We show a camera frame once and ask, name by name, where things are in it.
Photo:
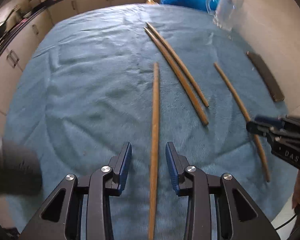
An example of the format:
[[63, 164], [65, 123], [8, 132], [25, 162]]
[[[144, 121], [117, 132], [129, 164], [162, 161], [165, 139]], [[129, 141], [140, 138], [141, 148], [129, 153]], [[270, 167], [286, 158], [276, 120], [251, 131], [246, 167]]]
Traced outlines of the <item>blue towel table cover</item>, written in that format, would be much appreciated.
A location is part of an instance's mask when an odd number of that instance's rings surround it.
[[[145, 32], [147, 22], [200, 86], [209, 107], [177, 64], [208, 125], [203, 125], [174, 71]], [[133, 153], [127, 185], [121, 197], [111, 200], [114, 237], [147, 238], [155, 62], [160, 73], [155, 238], [182, 239], [185, 230], [187, 200], [172, 189], [165, 159], [169, 141], [204, 172], [232, 174], [273, 220], [293, 192], [296, 169], [273, 156], [263, 139], [271, 172], [270, 182], [265, 181], [245, 119], [213, 65], [217, 62], [226, 74], [250, 116], [286, 114], [285, 104], [271, 99], [247, 58], [248, 49], [237, 34], [214, 25], [209, 15], [183, 7], [109, 7], [57, 23], [23, 71], [6, 119], [5, 138], [34, 149], [43, 175], [39, 195], [7, 198], [17, 229], [24, 229], [67, 174], [91, 174], [128, 141]]]

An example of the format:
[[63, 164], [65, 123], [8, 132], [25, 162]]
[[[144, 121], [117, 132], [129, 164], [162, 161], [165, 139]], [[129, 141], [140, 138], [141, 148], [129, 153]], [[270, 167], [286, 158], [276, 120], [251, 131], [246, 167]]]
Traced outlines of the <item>clear glass pitcher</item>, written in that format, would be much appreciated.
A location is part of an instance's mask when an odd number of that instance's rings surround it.
[[213, 23], [219, 28], [231, 31], [237, 20], [243, 0], [206, 0], [206, 9], [213, 16]]

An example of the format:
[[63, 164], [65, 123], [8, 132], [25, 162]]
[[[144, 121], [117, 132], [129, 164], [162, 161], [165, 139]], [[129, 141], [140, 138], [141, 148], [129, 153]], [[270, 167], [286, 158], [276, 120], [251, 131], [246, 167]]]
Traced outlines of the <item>dark grey chopstick holder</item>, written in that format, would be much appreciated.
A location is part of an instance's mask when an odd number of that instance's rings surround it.
[[0, 135], [0, 194], [37, 195], [42, 172], [35, 151]]

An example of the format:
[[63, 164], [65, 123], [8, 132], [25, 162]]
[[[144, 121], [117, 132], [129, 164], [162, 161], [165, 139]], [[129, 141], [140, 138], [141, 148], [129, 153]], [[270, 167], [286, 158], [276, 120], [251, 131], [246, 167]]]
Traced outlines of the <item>wooden chopstick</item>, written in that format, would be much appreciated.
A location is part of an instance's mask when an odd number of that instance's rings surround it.
[[175, 75], [177, 76], [179, 82], [181, 83], [183, 89], [185, 90], [187, 96], [189, 97], [192, 105], [194, 106], [194, 109], [196, 110], [196, 113], [198, 117], [200, 118], [203, 125], [208, 125], [208, 119], [201, 108], [199, 101], [197, 100], [192, 88], [190, 87], [189, 83], [186, 81], [185, 76], [181, 73], [180, 68], [177, 66], [177, 63], [173, 59], [173, 57], [169, 54], [168, 50], [165, 48], [165, 46], [150, 32], [150, 30], [146, 27], [144, 27], [145, 32], [148, 34], [148, 36], [152, 39], [154, 44], [157, 46], [157, 48], [160, 50], [172, 70], [174, 71]]
[[186, 65], [183, 63], [183, 61], [180, 59], [180, 57], [176, 54], [176, 52], [173, 50], [173, 48], [170, 46], [170, 44], [159, 34], [159, 32], [151, 25], [150, 23], [146, 23], [147, 27], [154, 33], [154, 35], [160, 40], [160, 42], [165, 46], [167, 51], [172, 55], [176, 63], [179, 65], [179, 67], [182, 69], [186, 77], [189, 79], [190, 83], [196, 90], [197, 94], [199, 95], [200, 99], [202, 100], [205, 107], [209, 107], [209, 103], [207, 99], [205, 98], [200, 86], [195, 81], [194, 77], [191, 75], [190, 71], [186, 67]]
[[149, 225], [148, 239], [154, 239], [155, 213], [157, 204], [157, 183], [158, 183], [158, 147], [159, 147], [159, 64], [154, 64], [153, 73], [153, 101], [152, 101], [152, 138], [149, 172]]
[[[235, 88], [233, 87], [233, 85], [231, 84], [230, 80], [227, 78], [227, 76], [224, 74], [224, 72], [222, 71], [222, 69], [220, 68], [220, 66], [217, 64], [217, 62], [215, 62], [214, 64], [215, 69], [217, 70], [217, 72], [219, 73], [219, 75], [221, 76], [221, 78], [223, 79], [223, 81], [225, 82], [227, 88], [230, 90], [230, 93], [232, 94], [235, 102], [237, 103], [241, 113], [244, 116], [244, 119], [246, 121], [246, 123], [248, 123], [251, 118], [250, 115], [247, 111], [247, 109], [245, 108], [242, 100], [240, 99], [239, 95], [237, 94]], [[262, 147], [261, 141], [259, 139], [259, 137], [257, 135], [253, 135], [253, 139], [254, 139], [254, 143], [256, 145], [257, 151], [258, 151], [258, 155], [265, 173], [265, 178], [266, 178], [266, 182], [270, 182], [270, 170], [268, 167], [268, 162], [267, 162], [267, 158], [266, 158], [266, 153]]]

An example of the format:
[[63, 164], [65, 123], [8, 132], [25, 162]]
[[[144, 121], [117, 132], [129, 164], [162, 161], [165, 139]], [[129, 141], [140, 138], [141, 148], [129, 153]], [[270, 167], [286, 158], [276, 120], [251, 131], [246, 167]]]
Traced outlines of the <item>black smartphone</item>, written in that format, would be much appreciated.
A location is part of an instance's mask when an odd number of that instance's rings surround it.
[[272, 72], [270, 71], [262, 57], [259, 54], [251, 51], [247, 51], [246, 55], [264, 81], [264, 84], [266, 85], [272, 100], [274, 102], [283, 101], [285, 99], [285, 96], [281, 88], [279, 87], [277, 80], [273, 76]]

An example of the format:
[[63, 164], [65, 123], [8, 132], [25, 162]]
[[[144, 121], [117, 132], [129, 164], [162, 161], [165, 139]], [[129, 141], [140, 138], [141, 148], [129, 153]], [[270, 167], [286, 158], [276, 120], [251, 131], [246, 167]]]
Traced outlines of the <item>yellow plastic bag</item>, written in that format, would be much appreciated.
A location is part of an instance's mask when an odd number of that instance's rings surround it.
[[154, 0], [147, 0], [146, 4], [156, 4], [156, 2]]

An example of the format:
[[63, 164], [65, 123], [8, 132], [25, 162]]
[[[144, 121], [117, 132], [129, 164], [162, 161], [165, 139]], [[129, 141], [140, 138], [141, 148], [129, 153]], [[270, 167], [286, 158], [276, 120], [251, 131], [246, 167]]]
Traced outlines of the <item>lower kitchen cabinets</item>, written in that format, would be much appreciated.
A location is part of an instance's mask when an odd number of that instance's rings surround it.
[[0, 114], [6, 115], [16, 85], [47, 33], [72, 16], [105, 7], [146, 0], [47, 0], [26, 21], [14, 27], [0, 46]]

